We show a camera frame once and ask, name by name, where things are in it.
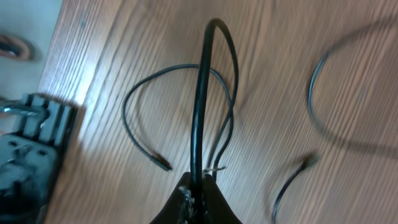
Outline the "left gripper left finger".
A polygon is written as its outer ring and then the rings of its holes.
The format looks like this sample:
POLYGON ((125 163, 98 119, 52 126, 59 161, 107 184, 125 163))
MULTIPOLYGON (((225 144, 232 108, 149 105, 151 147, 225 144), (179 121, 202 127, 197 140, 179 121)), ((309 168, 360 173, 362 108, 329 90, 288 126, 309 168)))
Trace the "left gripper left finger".
POLYGON ((193 204, 190 181, 191 174, 185 172, 159 214, 155 216, 150 224, 188 223, 193 204))

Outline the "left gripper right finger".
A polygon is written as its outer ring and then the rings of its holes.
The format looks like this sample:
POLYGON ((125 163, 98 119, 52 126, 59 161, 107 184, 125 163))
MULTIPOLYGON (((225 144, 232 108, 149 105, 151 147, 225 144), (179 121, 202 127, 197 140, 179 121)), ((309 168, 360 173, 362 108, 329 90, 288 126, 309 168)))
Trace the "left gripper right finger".
POLYGON ((203 222, 205 224, 242 224, 228 205, 214 178, 210 174, 205 174, 202 183, 203 222))

